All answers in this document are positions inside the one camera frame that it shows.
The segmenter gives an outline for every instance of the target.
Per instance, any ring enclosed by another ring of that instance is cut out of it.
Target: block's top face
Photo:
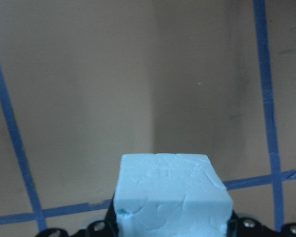
[[[206,155],[127,154],[121,160],[118,200],[232,202]]]

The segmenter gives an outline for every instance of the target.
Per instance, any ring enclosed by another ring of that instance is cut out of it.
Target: block's front face
[[[220,237],[232,200],[205,155],[129,154],[114,207],[120,237]]]

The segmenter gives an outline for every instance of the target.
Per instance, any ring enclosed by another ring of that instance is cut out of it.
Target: light blue block
[[[206,155],[123,155],[119,237],[223,237],[233,202]]]

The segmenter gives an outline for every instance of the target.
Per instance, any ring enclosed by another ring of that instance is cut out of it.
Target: foam block
[[[233,202],[206,155],[123,155],[119,237],[223,237]]]

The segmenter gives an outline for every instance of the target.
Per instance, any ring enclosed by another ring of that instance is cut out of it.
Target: vertical blue tape strip
[[[264,0],[254,0],[259,67],[264,105],[266,136],[271,163],[271,176],[274,195],[275,229],[279,231],[284,224],[284,200],[281,175],[281,160],[277,143],[277,132],[274,118],[274,100],[270,55],[268,49],[267,23]]]
[[[26,156],[23,150],[22,139],[14,118],[13,109],[12,109],[9,94],[7,92],[7,88],[5,85],[1,66],[0,66],[0,103],[2,106],[2,110],[3,110],[3,114],[5,117],[8,130],[10,133],[14,151],[16,153],[16,157],[18,159],[18,163],[21,169],[23,180],[25,182],[25,186],[31,201],[31,205],[32,205],[34,214],[36,215],[38,228],[41,231],[43,229],[46,229],[46,221],[45,221],[43,212],[41,210],[41,205],[33,184],[32,176],[29,171],[28,161],[26,159]]]

